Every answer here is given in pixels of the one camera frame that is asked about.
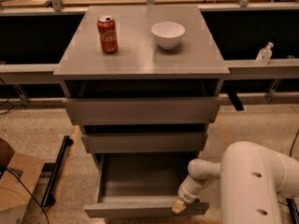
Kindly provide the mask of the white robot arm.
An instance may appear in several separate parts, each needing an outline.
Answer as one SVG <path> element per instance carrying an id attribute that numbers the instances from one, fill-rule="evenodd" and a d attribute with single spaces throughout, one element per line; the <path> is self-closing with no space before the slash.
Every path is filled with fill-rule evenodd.
<path id="1" fill-rule="evenodd" d="M 221 182 L 221 224 L 282 224 L 278 197 L 299 196 L 299 161 L 255 143 L 235 142 L 220 162 L 189 162 L 172 211 L 185 210 L 215 179 Z"/>

